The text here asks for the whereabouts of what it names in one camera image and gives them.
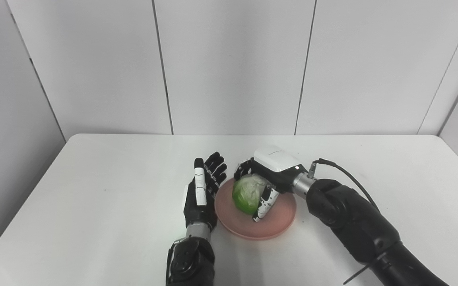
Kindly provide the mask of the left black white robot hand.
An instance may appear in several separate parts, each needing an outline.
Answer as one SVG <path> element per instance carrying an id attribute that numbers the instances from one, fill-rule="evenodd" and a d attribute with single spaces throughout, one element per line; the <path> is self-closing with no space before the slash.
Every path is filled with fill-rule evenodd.
<path id="1" fill-rule="evenodd" d="M 194 160 L 194 176 L 188 184 L 184 203 L 185 225 L 205 223 L 210 231 L 217 226 L 215 197 L 227 178 L 227 165 L 220 152 L 214 152 L 206 160 Z"/>

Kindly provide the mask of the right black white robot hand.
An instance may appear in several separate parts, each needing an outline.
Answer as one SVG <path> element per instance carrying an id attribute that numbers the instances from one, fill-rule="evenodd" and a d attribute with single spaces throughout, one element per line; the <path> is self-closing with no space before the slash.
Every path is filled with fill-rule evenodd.
<path id="1" fill-rule="evenodd" d="M 307 169 L 300 161 L 276 145 L 255 150 L 253 156 L 240 163 L 235 170 L 235 181 L 248 174 L 256 174 L 265 181 L 257 210 L 253 212 L 254 222 L 261 221 L 273 208 L 280 194 L 295 193 Z"/>

